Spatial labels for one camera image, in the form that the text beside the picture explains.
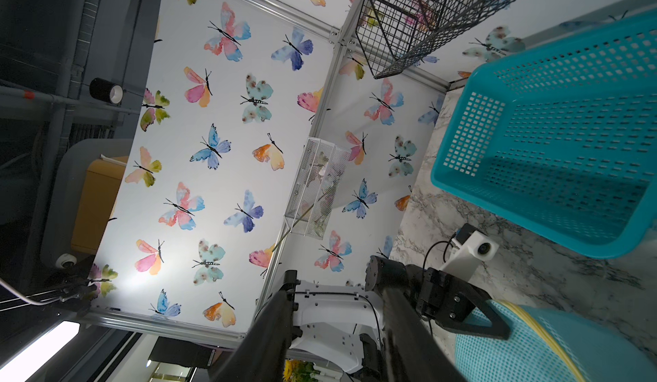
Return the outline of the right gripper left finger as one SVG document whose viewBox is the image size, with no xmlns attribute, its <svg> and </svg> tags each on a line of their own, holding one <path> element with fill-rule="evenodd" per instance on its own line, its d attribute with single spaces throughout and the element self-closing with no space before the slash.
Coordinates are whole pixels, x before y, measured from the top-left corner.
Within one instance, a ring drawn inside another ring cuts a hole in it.
<svg viewBox="0 0 657 382">
<path fill-rule="evenodd" d="M 282 381 L 293 338 L 294 293 L 277 291 L 212 381 Z"/>
</svg>

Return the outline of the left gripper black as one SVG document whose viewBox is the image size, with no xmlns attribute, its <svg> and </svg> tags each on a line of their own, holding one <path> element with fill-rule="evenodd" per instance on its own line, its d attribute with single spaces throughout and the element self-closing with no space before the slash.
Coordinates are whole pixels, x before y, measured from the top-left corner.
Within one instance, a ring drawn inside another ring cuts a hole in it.
<svg viewBox="0 0 657 382">
<path fill-rule="evenodd" d="M 424 320 L 432 320 L 446 331 L 488 339 L 508 340 L 509 325 L 490 306 L 487 291 L 467 281 L 433 268 L 420 275 L 415 299 L 415 311 Z M 478 309 L 486 318 L 481 322 L 468 320 Z"/>
</svg>

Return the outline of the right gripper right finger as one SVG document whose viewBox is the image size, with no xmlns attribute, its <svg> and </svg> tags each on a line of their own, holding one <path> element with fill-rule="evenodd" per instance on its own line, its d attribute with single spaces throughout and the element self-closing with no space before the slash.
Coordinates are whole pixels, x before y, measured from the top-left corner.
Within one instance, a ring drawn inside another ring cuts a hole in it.
<svg viewBox="0 0 657 382">
<path fill-rule="evenodd" d="M 383 292 L 385 363 L 389 381 L 463 381 L 417 317 L 404 294 Z"/>
</svg>

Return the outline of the teal mesh laundry bag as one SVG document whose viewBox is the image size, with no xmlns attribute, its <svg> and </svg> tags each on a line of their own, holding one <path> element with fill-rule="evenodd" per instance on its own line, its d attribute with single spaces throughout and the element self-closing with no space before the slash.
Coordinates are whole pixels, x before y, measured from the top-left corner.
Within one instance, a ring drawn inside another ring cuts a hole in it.
<svg viewBox="0 0 657 382">
<path fill-rule="evenodd" d="M 506 301 L 489 306 L 506 340 L 458 335 L 455 366 L 468 381 L 655 381 L 656 366 L 632 343 L 578 315 Z"/>
</svg>

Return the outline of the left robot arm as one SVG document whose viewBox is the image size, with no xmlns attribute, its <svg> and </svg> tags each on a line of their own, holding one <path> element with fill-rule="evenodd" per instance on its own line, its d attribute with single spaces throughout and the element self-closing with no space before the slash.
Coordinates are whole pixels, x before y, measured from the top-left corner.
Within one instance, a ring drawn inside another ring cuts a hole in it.
<svg viewBox="0 0 657 382">
<path fill-rule="evenodd" d="M 394 325 L 384 315 L 386 289 L 400 291 L 406 320 L 434 323 L 455 335 L 497 340 L 511 335 L 483 289 L 451 272 L 373 256 L 364 286 L 297 284 L 293 348 L 330 361 L 356 379 L 387 380 L 392 357 L 384 332 Z"/>
</svg>

